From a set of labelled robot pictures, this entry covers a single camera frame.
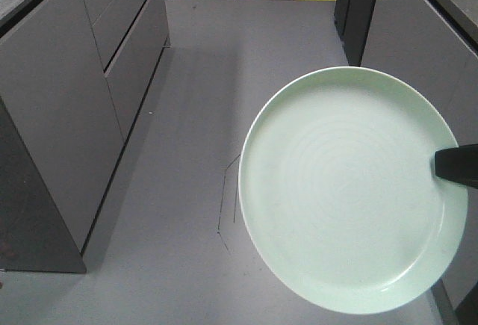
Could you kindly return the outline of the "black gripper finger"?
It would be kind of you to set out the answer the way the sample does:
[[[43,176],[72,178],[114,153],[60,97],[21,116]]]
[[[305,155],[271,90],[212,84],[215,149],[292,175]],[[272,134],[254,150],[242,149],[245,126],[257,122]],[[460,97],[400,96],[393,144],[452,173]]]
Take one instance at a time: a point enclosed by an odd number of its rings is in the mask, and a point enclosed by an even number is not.
[[[476,144],[438,150],[434,156],[436,176],[477,189],[477,151]]]

